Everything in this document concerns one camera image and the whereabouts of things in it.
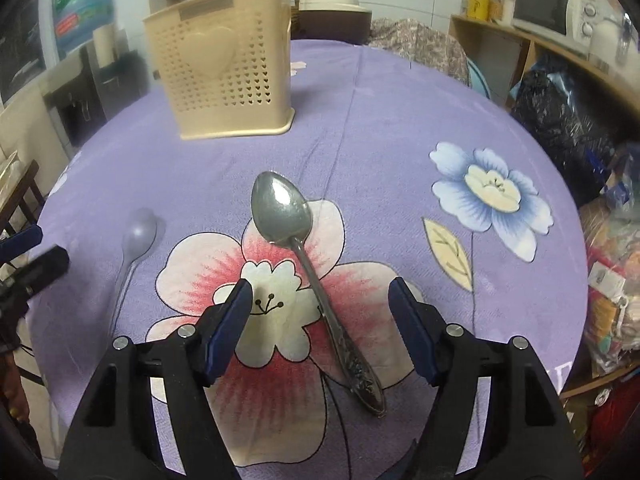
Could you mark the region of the left hand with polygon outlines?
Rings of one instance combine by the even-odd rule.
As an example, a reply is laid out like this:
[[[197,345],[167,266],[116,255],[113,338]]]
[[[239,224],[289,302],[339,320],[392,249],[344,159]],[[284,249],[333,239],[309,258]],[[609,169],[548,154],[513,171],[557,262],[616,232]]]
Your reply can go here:
[[[6,409],[15,420],[29,421],[29,405],[12,353],[1,356],[1,399],[6,402]]]

